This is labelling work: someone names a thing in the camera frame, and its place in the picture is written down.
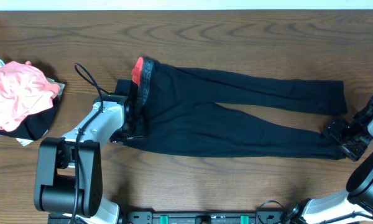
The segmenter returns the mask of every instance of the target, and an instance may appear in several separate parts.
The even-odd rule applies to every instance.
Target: black cable
[[[329,224],[329,223],[334,223],[334,222],[338,222],[338,221],[341,221],[341,220],[345,220],[347,218],[355,218],[357,216],[361,216],[361,217],[364,217],[364,218],[368,218],[370,220],[373,220],[373,217],[370,216],[370,215],[366,215],[366,214],[363,214],[361,212],[352,212],[351,214],[348,214],[348,215],[343,215],[341,217],[338,217],[338,218],[334,218],[334,219],[331,219],[331,220],[327,220],[327,221],[323,221],[323,222],[320,222],[321,224]]]
[[[279,222],[274,223],[274,224],[279,224],[279,223],[281,223],[281,222],[282,222],[283,215],[287,212],[287,210],[286,210],[285,207],[283,207],[283,205],[281,205],[279,202],[277,202],[277,201],[275,201],[275,200],[268,200],[268,201],[262,203],[262,204],[257,208],[257,210],[256,210],[256,216],[257,216],[258,220],[261,222],[261,224],[266,224],[266,223],[264,223],[264,222],[261,220],[261,216],[259,215],[259,210],[260,210],[264,205],[267,205],[267,204],[269,204],[269,203],[276,203],[276,204],[278,204],[278,205],[282,208],[282,210],[283,210],[282,217],[280,217],[280,221],[279,221]]]
[[[79,72],[79,70],[77,69],[77,66],[79,66],[80,68],[82,68],[87,73],[87,75],[90,77],[91,81],[93,81],[92,83],[89,80],[87,80]],[[79,128],[78,134],[76,136],[76,141],[75,141],[75,158],[74,158],[74,160],[75,160],[75,179],[76,179],[76,183],[75,183],[75,202],[73,204],[73,212],[72,212],[72,216],[70,218],[69,224],[74,224],[74,222],[75,222],[76,213],[77,213],[77,207],[78,207],[78,201],[79,201],[79,191],[80,191],[79,190],[79,179],[80,179],[79,178],[79,143],[80,143],[80,138],[84,134],[84,131],[86,130],[86,128],[88,127],[88,125],[103,111],[103,108],[104,108],[104,101],[103,101],[103,97],[102,97],[102,93],[101,93],[102,89],[95,82],[95,79],[93,78],[93,76],[87,71],[87,69],[85,69],[79,63],[75,63],[75,70],[76,70],[76,72],[81,77],[83,77],[85,80],[87,80],[89,83],[91,83],[92,85],[95,86],[95,88],[98,91],[98,95],[99,95],[99,99],[101,101],[101,105],[99,106],[98,111],[81,128]]]
[[[83,67],[83,66],[81,66],[79,63],[76,63],[76,65],[79,65],[87,74],[89,74],[88,72],[87,72],[87,70]],[[76,65],[75,65],[75,70],[76,70],[76,72],[77,72],[77,74],[79,74],[79,76],[81,76],[84,80],[86,80],[88,83],[90,83],[92,86],[95,86],[96,88],[98,87],[101,91],[103,91],[104,93],[106,93],[106,94],[109,94],[109,92],[108,91],[106,91],[106,90],[104,90],[103,88],[101,88],[101,87],[99,87],[98,85],[95,85],[96,84],[96,82],[91,82],[90,80],[88,80],[84,75],[82,75],[81,74],[81,72],[79,72],[79,69],[77,69],[77,67],[76,67]]]

